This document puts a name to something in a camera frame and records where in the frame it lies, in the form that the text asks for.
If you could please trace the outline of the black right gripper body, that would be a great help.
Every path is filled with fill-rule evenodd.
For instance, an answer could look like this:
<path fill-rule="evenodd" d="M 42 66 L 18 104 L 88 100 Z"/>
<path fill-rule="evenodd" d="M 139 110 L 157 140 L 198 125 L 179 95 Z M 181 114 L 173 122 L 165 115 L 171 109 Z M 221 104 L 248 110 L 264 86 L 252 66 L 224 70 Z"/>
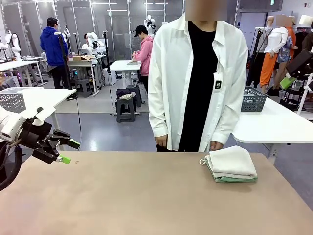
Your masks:
<path fill-rule="evenodd" d="M 290 77 L 299 78 L 313 72 L 313 53 L 303 50 L 286 66 Z"/>

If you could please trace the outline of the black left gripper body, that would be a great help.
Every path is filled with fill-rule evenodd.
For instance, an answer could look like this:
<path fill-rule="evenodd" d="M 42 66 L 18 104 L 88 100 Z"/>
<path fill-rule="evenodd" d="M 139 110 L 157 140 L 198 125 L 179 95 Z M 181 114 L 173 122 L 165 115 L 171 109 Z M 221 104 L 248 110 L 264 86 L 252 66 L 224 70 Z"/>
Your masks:
<path fill-rule="evenodd" d="M 28 148 L 39 148 L 41 141 L 49 135 L 52 128 L 52 125 L 45 121 L 41 126 L 33 125 L 35 120 L 38 119 L 28 118 L 22 124 L 21 145 Z"/>

